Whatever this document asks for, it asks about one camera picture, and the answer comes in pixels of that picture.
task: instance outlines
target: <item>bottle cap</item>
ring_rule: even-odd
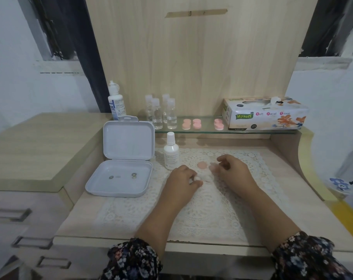
[[[152,98],[152,106],[153,107],[159,107],[160,106],[160,100],[158,98]]]
[[[162,94],[162,102],[167,102],[167,100],[170,98],[170,94]]]
[[[146,95],[146,102],[151,103],[153,99],[153,95],[152,94],[147,94]]]
[[[169,98],[169,99],[167,100],[167,104],[168,104],[169,106],[175,106],[175,98]]]
[[[166,141],[168,145],[175,144],[175,134],[173,132],[168,132]]]
[[[116,95],[119,93],[119,85],[111,80],[108,86],[108,90],[110,95]]]

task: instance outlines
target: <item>small clear bottle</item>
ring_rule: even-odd
[[[153,117],[152,122],[155,129],[162,129],[163,122],[162,122],[162,110],[160,106],[160,100],[158,98],[152,98],[152,111]]]
[[[146,120],[148,122],[153,121],[152,99],[153,99],[152,94],[146,95]]]
[[[167,100],[170,98],[170,94],[162,95],[162,120],[164,123],[167,123]]]
[[[176,120],[176,111],[175,111],[175,98],[169,98],[167,100],[167,128],[176,129],[177,120]]]

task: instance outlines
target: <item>blue flower decoration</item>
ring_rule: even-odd
[[[329,180],[333,182],[333,184],[336,185],[337,189],[340,191],[346,191],[350,189],[350,184],[345,183],[345,181],[342,179],[330,178]]]

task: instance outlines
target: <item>white lace mat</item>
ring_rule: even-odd
[[[256,150],[180,149],[181,163],[198,173],[204,184],[176,217],[169,240],[196,243],[224,243],[233,245],[260,245],[253,216],[237,197],[210,170],[201,170],[197,163],[208,165],[224,153],[245,162],[258,186],[293,220],[295,212],[288,203],[274,176]],[[151,159],[153,171],[146,193],[138,198],[107,198],[95,221],[97,228],[110,229],[113,236],[130,238],[154,207],[160,190],[170,174],[165,169],[163,149],[156,149]]]

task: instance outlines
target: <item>small white bottle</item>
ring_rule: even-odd
[[[152,99],[153,99],[152,94],[146,95],[146,120],[148,122],[153,121]]]
[[[169,98],[167,100],[167,128],[168,129],[176,129],[177,120],[176,120],[176,111],[175,111],[175,98]]]
[[[164,123],[167,123],[167,100],[170,98],[170,94],[163,94],[162,95],[162,120]]]
[[[119,94],[119,85],[112,80],[108,86],[109,89],[109,105],[112,111],[113,120],[118,121],[118,117],[126,116],[125,104],[123,103],[123,96]]]
[[[162,110],[160,106],[160,100],[158,98],[152,98],[152,111],[153,117],[152,122],[155,129],[162,129],[163,122],[162,122]]]
[[[179,161],[179,146],[175,144],[175,134],[167,133],[167,145],[163,147],[165,154],[165,167],[169,170],[174,170],[180,166]]]

